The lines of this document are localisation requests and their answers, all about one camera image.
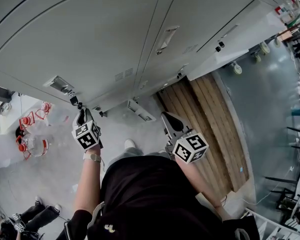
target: wooden pallet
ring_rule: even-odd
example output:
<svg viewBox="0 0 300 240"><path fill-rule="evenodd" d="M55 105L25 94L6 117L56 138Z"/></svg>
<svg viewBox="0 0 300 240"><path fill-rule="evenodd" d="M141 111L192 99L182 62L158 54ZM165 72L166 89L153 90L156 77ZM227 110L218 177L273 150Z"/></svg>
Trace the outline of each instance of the wooden pallet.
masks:
<svg viewBox="0 0 300 240"><path fill-rule="evenodd" d="M249 178L239 136L224 98L211 74L186 78L158 92L164 109L187 119L209 144L206 157L195 162L221 199Z"/></svg>

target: clear plastic bottle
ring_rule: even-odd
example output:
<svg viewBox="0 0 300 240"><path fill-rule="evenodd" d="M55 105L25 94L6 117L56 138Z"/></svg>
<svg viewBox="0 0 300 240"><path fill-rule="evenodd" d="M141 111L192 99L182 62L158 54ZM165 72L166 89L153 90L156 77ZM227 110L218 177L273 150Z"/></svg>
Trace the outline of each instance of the clear plastic bottle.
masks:
<svg viewBox="0 0 300 240"><path fill-rule="evenodd" d="M26 116L19 120L20 128L30 134L42 135L49 133L47 122L35 115L40 108L33 108L26 113Z"/></svg>
<svg viewBox="0 0 300 240"><path fill-rule="evenodd" d="M47 126L60 126L69 122L70 113L67 109L49 102L43 102L35 115L45 120Z"/></svg>
<svg viewBox="0 0 300 240"><path fill-rule="evenodd" d="M48 152L48 149L48 137L44 135L26 134L19 145L19 151L28 151L33 157L45 155Z"/></svg>

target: white cabinet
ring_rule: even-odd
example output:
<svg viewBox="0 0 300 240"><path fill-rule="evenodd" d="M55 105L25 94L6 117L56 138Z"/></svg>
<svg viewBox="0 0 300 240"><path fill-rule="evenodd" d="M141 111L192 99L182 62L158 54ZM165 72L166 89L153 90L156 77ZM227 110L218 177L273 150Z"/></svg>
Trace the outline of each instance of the white cabinet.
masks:
<svg viewBox="0 0 300 240"><path fill-rule="evenodd" d="M44 86L56 75L74 86L83 103L114 89L128 99L156 3L63 0L1 48L0 72L65 101L67 96Z"/></svg>
<svg viewBox="0 0 300 240"><path fill-rule="evenodd" d="M273 0L2 1L0 86L69 104L68 96L44 85L60 76L75 88L80 102L102 111L176 82L182 68L183 75L190 74L214 56L217 40L256 4L264 1L270 9L274 4ZM237 43L236 49L241 49L243 44L234 37L243 26L224 42Z"/></svg>
<svg viewBox="0 0 300 240"><path fill-rule="evenodd" d="M196 51L252 1L173 0L135 88L135 96L176 79L178 71L191 62ZM173 29L176 30L171 37L167 30ZM168 45L161 53L160 48L165 43Z"/></svg>
<svg viewBox="0 0 300 240"><path fill-rule="evenodd" d="M197 52L186 67L188 79L194 80L224 66L285 28L270 5L254 0ZM220 41L224 47L217 52Z"/></svg>

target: wheel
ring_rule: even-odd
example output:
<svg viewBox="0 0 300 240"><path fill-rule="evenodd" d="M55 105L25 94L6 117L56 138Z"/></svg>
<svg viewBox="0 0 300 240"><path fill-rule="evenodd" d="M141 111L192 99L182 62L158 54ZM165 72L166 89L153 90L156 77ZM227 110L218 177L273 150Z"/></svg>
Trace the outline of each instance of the wheel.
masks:
<svg viewBox="0 0 300 240"><path fill-rule="evenodd" d="M269 48L269 46L266 44L266 42L263 41L263 42L259 43L259 46L260 46L261 51L263 51L263 53L264 53L265 55L270 53L270 48Z"/></svg>
<svg viewBox="0 0 300 240"><path fill-rule="evenodd" d="M232 67L233 67L234 73L236 73L237 75L241 75L241 73L242 73L242 68L239 66L239 64L236 63L236 62L232 62L231 65L232 65Z"/></svg>
<svg viewBox="0 0 300 240"><path fill-rule="evenodd" d="M258 63L258 62L261 62L261 57L260 57L260 55L257 53L257 52L255 52L254 54L253 54L253 57L255 58L255 61Z"/></svg>
<svg viewBox="0 0 300 240"><path fill-rule="evenodd" d="M281 42L280 42L280 40L278 38L274 39L274 45L275 45L275 47L280 47Z"/></svg>

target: watch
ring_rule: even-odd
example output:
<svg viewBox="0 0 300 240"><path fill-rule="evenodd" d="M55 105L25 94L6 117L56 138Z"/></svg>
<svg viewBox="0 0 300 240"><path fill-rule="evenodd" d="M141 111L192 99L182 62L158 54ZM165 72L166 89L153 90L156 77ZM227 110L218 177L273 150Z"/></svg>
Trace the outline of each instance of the watch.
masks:
<svg viewBox="0 0 300 240"><path fill-rule="evenodd" d="M84 153L83 160L85 160L85 159L89 159L89 160L95 161L97 163L101 163L101 157L100 157L100 155L97 155L97 154Z"/></svg>

